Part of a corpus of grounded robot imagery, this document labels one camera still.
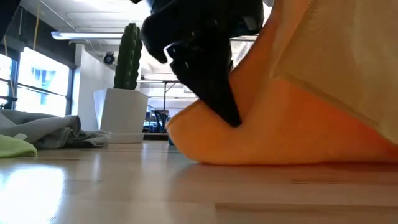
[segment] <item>orange cloth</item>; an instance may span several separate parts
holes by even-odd
[[[167,130],[182,153],[221,165],[398,162],[398,146],[375,130],[287,79],[273,78],[311,2],[276,1],[256,43],[233,70],[240,127],[228,126],[200,100],[170,121]]]

